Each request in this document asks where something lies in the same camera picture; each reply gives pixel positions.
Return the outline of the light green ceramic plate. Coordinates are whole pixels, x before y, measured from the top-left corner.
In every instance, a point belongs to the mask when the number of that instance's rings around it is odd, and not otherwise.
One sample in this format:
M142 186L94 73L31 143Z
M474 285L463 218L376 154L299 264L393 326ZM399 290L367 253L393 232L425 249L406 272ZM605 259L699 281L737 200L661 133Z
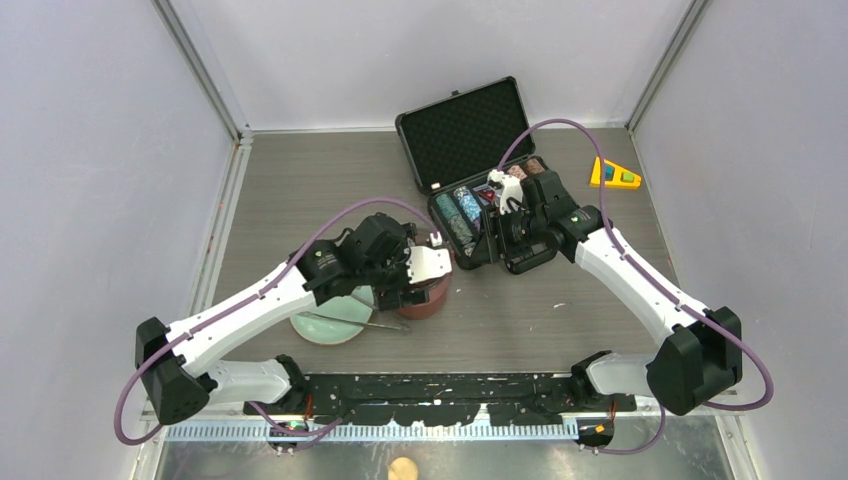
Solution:
M352 340L370 321L374 295L368 286L358 287L351 296L337 297L290 319L295 331L305 340L323 346L335 346Z

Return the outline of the red steel-lined lunch box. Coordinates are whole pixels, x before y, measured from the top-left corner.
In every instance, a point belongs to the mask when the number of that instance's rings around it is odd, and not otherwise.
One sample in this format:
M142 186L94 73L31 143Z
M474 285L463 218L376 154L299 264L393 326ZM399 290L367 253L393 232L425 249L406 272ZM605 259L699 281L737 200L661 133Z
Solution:
M437 314L446 303L447 297L433 297L427 303L400 308L398 315L409 320L424 320Z

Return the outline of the red lunch box with food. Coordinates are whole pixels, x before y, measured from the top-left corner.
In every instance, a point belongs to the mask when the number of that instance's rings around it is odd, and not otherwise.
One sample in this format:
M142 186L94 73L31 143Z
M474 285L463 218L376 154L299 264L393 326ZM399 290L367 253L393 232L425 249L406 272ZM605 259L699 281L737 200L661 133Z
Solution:
M424 291L424 299L427 303L433 297L446 296L448 297L448 287L450 286L452 280L452 274L449 274L440 280L433 281L424 285L414 286L419 287Z

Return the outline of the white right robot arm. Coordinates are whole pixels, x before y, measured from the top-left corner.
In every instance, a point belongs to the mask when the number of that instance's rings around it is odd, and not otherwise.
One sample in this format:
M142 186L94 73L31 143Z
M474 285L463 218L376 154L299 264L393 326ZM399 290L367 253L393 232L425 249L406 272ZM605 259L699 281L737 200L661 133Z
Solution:
M574 201L555 172L520 180L493 170L487 183L495 194L481 232L491 259L518 275L562 255L613 293L658 346L647 355L601 351L573 365L577 406L591 411L611 395L639 395L682 416L741 380L738 316L708 308L643 264L597 207Z

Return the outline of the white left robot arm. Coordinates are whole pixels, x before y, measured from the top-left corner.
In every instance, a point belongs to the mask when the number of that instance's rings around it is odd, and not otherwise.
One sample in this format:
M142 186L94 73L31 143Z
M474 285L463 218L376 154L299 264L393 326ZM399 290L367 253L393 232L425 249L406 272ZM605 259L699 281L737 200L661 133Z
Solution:
M336 239L316 239L236 295L183 320L151 317L136 328L139 378L162 425L183 422L217 403L257 402L298 412L307 389L284 356L263 362L226 355L282 320L363 288L378 311L424 304L424 283L452 271L439 233L417 242L417 228L375 213Z

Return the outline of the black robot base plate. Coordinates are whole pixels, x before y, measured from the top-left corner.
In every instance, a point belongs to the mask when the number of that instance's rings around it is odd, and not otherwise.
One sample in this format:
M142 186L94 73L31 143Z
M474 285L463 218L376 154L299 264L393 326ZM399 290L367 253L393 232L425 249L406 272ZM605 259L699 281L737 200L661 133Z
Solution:
M282 400L263 404L269 415L308 415L321 426L468 425L486 412L493 426L554 425L562 414L605 417L637 409L632 395L580 393L568 374L311 374Z

